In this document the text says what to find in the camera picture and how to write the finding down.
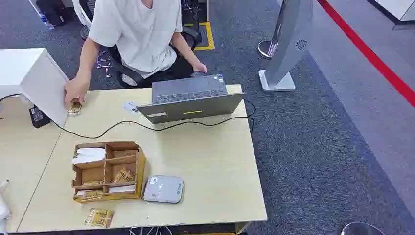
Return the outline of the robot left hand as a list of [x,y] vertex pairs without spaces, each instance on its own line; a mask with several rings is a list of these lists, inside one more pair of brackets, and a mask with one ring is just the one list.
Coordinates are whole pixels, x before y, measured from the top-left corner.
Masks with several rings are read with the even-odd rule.
[[9,209],[9,206],[6,204],[2,192],[4,191],[4,189],[6,188],[6,186],[8,186],[8,184],[10,183],[9,180],[5,180],[0,184],[0,234],[1,235],[7,235],[8,231],[6,228],[7,225],[7,220],[10,218],[11,216],[11,211]]

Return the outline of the person's right hand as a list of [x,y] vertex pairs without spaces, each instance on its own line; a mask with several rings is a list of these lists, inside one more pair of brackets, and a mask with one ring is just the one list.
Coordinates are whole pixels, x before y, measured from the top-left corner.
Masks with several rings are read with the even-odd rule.
[[86,94],[90,87],[90,76],[76,76],[65,85],[65,106],[69,109],[73,101],[83,104],[86,101]]

